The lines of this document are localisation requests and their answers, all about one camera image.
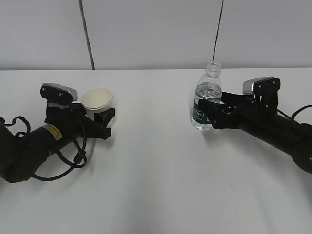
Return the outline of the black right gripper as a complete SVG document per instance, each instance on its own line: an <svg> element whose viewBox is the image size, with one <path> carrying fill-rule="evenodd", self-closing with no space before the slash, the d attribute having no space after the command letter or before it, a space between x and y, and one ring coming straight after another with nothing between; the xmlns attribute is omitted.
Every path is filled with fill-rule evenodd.
<svg viewBox="0 0 312 234"><path fill-rule="evenodd" d="M215 129L260 129L275 131L277 109L266 108L260 98L222 92L223 104L200 99L198 107L208 117Z"/></svg>

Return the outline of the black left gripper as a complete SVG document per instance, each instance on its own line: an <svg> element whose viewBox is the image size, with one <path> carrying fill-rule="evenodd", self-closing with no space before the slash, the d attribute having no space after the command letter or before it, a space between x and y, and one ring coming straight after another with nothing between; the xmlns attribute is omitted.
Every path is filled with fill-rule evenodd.
<svg viewBox="0 0 312 234"><path fill-rule="evenodd" d="M47 107L45 123L52 124L71 137L108 139L114 124L115 109L109 108L94 113L92 121L88 118L81 103L72 103L68 108Z"/></svg>

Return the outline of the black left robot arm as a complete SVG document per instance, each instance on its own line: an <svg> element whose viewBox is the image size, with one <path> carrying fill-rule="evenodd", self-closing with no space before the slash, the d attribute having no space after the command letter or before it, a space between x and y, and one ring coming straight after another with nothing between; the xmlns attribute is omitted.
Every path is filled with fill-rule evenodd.
<svg viewBox="0 0 312 234"><path fill-rule="evenodd" d="M115 110L109 108L90 119L80 103L64 109L48 107L46 113L45 125L33 131L22 116L15 117L10 124L0 120L0 176L7 182L30 178L54 181L85 167L87 140L108 139L111 136L108 124L115 116ZM53 177L37 175L36 170L53 154L68 165L68 170Z"/></svg>

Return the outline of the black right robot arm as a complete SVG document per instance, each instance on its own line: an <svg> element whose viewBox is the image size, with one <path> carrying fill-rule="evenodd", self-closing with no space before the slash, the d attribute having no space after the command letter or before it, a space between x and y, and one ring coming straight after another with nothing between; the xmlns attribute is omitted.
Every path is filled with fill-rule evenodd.
<svg viewBox="0 0 312 234"><path fill-rule="evenodd" d="M240 129L289 154L303 171L312 172L311 125L279 115L253 95L224 92L221 103L201 99L198 107L214 129Z"/></svg>

